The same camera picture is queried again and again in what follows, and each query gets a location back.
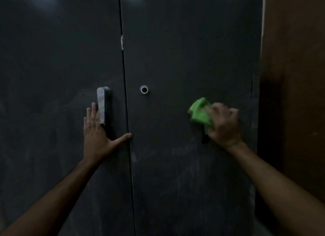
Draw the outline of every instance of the metal ring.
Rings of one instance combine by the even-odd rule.
[[[140,91],[142,94],[148,94],[149,88],[148,88],[148,86],[141,86]]]

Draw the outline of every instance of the person's right arm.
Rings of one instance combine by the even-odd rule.
[[[221,103],[205,110],[214,124],[209,137],[239,162],[279,222],[295,235],[325,235],[325,205],[248,148],[240,136],[238,110]]]

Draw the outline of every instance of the person's left hand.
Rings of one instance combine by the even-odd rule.
[[[83,119],[83,159],[101,164],[120,144],[132,138],[131,133],[124,134],[116,140],[106,136],[104,128],[100,125],[100,115],[96,103],[87,108],[87,117]]]

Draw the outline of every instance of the forearm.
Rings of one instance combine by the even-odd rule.
[[[296,235],[325,235],[323,203],[267,164],[244,143],[228,150],[278,220]]]
[[[0,233],[0,236],[57,235],[96,168],[94,162],[79,162],[67,177]]]

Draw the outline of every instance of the person's left arm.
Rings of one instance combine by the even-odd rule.
[[[108,139],[100,125],[95,103],[92,103],[92,108],[87,108],[83,130],[83,160],[67,177],[2,231],[0,236],[57,235],[96,169],[118,145],[132,137],[128,133],[114,141]]]

